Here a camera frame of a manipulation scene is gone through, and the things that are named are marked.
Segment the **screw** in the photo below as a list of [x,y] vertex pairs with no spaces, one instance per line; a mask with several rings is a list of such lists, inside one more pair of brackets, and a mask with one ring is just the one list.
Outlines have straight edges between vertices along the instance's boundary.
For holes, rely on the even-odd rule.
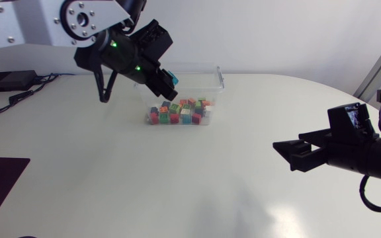
[[4,11],[4,8],[2,8],[1,6],[0,6],[0,13],[2,13]]

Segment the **white wall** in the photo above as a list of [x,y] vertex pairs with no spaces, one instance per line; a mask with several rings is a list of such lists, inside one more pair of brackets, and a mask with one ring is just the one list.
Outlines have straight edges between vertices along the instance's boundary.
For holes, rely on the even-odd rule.
[[[277,73],[353,93],[381,54],[381,0],[148,0],[175,42],[161,62],[214,61],[225,73]],[[85,73],[73,48],[0,49],[0,71]]]

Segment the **clear plastic container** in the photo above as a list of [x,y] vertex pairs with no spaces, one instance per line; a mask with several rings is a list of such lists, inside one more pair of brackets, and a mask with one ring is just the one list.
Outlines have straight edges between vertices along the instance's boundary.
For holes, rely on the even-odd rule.
[[150,124],[208,125],[218,105],[217,96],[224,90],[220,68],[213,63],[162,63],[179,80],[176,98],[168,104],[162,95],[156,97],[145,85],[135,83],[147,108]]

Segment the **red cube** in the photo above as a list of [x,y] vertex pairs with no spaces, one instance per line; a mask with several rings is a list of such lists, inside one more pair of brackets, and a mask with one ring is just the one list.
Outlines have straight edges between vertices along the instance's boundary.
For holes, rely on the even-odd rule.
[[172,123],[172,124],[179,123],[179,115],[178,114],[170,114],[170,123]]
[[194,113],[192,115],[192,122],[195,123],[195,124],[201,123],[201,119],[202,119],[202,116],[197,114],[197,113]]
[[152,122],[152,124],[158,124],[159,123],[158,115],[155,112],[151,113],[151,122]]

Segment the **white tabletop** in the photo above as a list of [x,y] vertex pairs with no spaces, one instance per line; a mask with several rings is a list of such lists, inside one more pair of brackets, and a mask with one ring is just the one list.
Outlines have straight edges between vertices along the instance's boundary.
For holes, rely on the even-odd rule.
[[[0,237],[381,237],[362,175],[291,172],[272,147],[358,100],[294,77],[224,77],[209,126],[146,124],[122,77],[108,104],[92,76],[64,76],[1,114],[0,157],[31,162],[0,208]],[[381,205],[381,180],[366,194]]]

